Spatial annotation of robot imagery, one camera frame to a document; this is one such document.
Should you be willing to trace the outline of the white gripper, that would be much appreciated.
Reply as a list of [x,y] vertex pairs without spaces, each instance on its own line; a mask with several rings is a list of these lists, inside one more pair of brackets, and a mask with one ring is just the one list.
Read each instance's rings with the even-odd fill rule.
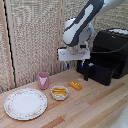
[[[84,52],[71,53],[66,48],[58,50],[60,61],[72,61],[72,60],[84,60],[90,58],[90,51],[86,49]],[[84,67],[84,61],[80,61],[80,68]]]

